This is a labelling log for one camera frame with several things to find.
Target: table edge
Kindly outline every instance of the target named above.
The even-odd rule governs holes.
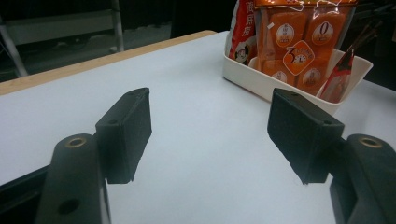
[[[205,37],[208,35],[216,34],[214,31],[201,31],[190,35],[183,35],[180,37],[164,40],[158,43],[150,44],[144,47],[129,49],[123,52],[110,54],[104,57],[88,60],[82,63],[75,63],[30,75],[28,77],[20,77],[0,83],[0,95],[12,93],[14,91],[25,90],[34,86],[38,86],[47,82],[51,82],[63,77],[72,76],[74,74],[84,72],[99,66],[107,65],[110,63],[119,62],[125,59],[133,58],[142,54],[150,53],[155,50],[165,49],[174,45],[182,44],[194,39]]]

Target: packaging wrapper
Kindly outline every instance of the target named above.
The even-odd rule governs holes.
[[[327,80],[357,1],[254,0],[255,69],[316,95]]]
[[[257,56],[253,0],[237,0],[226,42],[226,54],[244,65]]]

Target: white plastic container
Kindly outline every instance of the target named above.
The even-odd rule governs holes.
[[[335,50],[332,54],[332,59],[329,63],[329,68],[327,70],[327,76],[330,74],[338,60],[344,54],[343,51]],[[327,113],[333,115],[338,107],[345,101],[348,95],[353,91],[353,89],[361,82],[361,80],[366,76],[366,74],[373,67],[373,64],[363,58],[355,56],[352,64],[352,74],[349,80],[349,85],[346,89],[345,95],[338,104],[329,103],[327,101],[321,100],[316,96],[309,93],[301,91],[291,85],[288,85],[276,78],[270,77],[261,73],[251,67],[255,63],[253,59],[250,62],[250,66],[245,66],[241,63],[229,59],[224,54],[224,64],[223,64],[223,76],[230,80],[231,82],[239,85],[246,90],[252,91],[262,97],[263,99],[271,102],[272,94],[274,88],[280,88],[284,90],[294,91],[301,94],[307,100],[311,101],[315,105],[322,108]]]

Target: table surface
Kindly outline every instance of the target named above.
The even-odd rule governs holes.
[[[212,34],[0,85],[0,185],[48,165],[60,140],[95,133],[125,92],[148,87],[153,133],[134,182],[108,186],[113,223],[334,223],[331,177],[302,185],[267,134],[270,103],[223,78],[227,32]],[[344,137],[396,147],[395,114],[396,92],[363,80],[334,116]]]

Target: orange snack package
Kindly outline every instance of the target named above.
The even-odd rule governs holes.
[[[304,41],[314,51],[315,57],[330,59],[344,23],[345,15],[334,12],[319,14],[309,22]]]
[[[263,53],[264,60],[282,59],[286,47],[303,38],[306,16],[302,12],[280,12],[270,15]]]
[[[315,95],[357,0],[254,0],[257,70]]]
[[[262,65],[263,72],[268,76],[274,77],[280,81],[294,86],[296,76],[292,75],[285,67],[282,60],[268,60]]]
[[[318,90],[326,81],[327,60],[315,59],[299,76],[296,87],[311,95],[317,95]]]

